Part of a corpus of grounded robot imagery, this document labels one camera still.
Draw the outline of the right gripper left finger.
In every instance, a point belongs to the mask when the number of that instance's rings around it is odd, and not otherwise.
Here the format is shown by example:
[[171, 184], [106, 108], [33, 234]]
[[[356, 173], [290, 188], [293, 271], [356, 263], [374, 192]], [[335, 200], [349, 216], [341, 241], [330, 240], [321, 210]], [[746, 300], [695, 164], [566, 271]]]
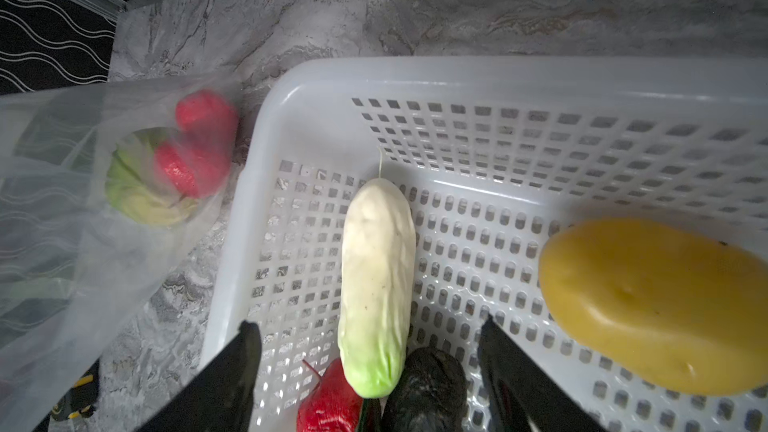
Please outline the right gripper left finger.
[[246, 431], [262, 355], [259, 327], [244, 321], [237, 335], [142, 431]]

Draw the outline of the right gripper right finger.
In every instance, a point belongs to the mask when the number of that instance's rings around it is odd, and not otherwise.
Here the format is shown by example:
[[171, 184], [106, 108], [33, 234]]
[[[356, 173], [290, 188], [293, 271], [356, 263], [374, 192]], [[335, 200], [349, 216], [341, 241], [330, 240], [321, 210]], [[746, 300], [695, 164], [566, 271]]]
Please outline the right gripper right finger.
[[478, 359], [490, 431], [604, 431], [491, 318], [481, 328]]

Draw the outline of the red strawberry front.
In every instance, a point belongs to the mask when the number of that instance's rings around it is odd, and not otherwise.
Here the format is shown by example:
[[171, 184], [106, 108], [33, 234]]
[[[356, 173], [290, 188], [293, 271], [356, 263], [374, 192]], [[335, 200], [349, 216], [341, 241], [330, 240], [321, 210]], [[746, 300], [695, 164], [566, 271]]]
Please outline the red strawberry front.
[[334, 360], [320, 376], [310, 368], [319, 379], [312, 392], [299, 406], [296, 430], [298, 432], [356, 430], [363, 398], [348, 384], [342, 361]]

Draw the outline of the red strawberry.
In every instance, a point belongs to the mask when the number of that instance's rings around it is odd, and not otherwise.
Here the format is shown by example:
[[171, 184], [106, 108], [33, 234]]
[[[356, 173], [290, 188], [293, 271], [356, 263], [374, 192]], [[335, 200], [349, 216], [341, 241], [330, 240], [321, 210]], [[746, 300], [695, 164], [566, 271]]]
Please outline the red strawberry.
[[296, 430], [298, 432], [356, 430], [363, 398], [348, 384], [342, 361], [334, 360], [320, 376], [310, 368], [319, 379], [312, 392], [299, 406]]
[[183, 97], [175, 107], [179, 129], [205, 145], [229, 148], [238, 129], [239, 114], [221, 94], [203, 89]]
[[198, 141], [162, 142], [154, 152], [158, 176], [182, 195], [204, 198], [216, 193], [230, 172], [229, 154]]

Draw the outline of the yellow potato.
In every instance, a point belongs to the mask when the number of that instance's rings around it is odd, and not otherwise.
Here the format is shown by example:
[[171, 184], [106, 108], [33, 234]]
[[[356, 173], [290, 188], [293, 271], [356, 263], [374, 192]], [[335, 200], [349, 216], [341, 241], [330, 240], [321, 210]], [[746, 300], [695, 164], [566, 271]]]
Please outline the yellow potato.
[[564, 332], [652, 384], [726, 396], [767, 381], [767, 265], [741, 248], [591, 220], [546, 242], [539, 283]]

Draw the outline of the green cabbage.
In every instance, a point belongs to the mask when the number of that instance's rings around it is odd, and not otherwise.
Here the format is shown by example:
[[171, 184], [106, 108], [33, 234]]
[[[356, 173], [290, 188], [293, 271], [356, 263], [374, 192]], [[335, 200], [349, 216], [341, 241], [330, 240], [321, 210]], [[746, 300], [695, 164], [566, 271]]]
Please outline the green cabbage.
[[182, 195], [155, 169], [155, 152], [173, 135], [168, 127], [141, 129], [121, 138], [112, 153], [107, 202], [139, 224], [175, 226], [199, 208], [199, 200]]

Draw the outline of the clear zip top bag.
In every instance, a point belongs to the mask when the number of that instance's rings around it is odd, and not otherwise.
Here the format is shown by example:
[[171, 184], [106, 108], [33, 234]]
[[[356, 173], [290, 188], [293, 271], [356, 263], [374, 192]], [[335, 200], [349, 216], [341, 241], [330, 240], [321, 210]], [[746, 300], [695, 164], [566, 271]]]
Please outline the clear zip top bag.
[[179, 129], [175, 107], [203, 89], [237, 111], [241, 85], [224, 74], [2, 97], [3, 430], [34, 429], [216, 222], [227, 178], [171, 227], [139, 224], [105, 196], [124, 136], [168, 127], [166, 141], [194, 141]]

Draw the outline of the white plastic perforated basket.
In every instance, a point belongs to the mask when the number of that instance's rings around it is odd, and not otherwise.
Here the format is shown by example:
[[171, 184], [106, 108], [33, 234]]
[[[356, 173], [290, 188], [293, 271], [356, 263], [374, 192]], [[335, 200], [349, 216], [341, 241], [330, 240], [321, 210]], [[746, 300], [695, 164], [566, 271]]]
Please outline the white plastic perforated basket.
[[488, 428], [476, 357], [493, 318], [611, 431], [763, 431], [767, 386], [728, 397], [653, 384], [550, 316], [547, 239], [594, 217], [665, 222], [767, 253], [761, 58], [436, 57], [302, 64], [265, 99], [239, 176], [201, 359], [262, 334], [250, 427], [291, 431], [337, 357], [341, 241], [382, 176], [416, 228], [411, 347], [455, 356], [463, 420]]

